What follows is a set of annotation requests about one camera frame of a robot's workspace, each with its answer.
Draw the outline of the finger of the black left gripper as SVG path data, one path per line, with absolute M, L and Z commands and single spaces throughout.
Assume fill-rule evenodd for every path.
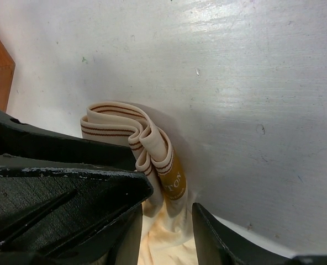
M 65 163 L 84 163 L 133 171 L 128 147 L 81 139 L 21 123 L 0 110 L 0 155 Z

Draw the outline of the cream beige underwear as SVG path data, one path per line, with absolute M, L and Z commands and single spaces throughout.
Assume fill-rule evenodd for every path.
M 80 124 L 85 139 L 130 148 L 153 187 L 142 203 L 138 263 L 198 264 L 188 184 L 167 134 L 142 109 L 120 102 L 90 105 Z

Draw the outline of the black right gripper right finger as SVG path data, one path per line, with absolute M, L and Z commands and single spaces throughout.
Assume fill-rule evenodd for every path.
M 219 222 L 200 203 L 192 205 L 192 221 L 199 264 L 327 264 L 327 255 L 287 258 L 268 251 Z

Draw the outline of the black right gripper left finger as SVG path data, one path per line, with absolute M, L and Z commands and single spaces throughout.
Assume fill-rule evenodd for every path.
M 136 264 L 138 172 L 0 155 L 0 264 Z

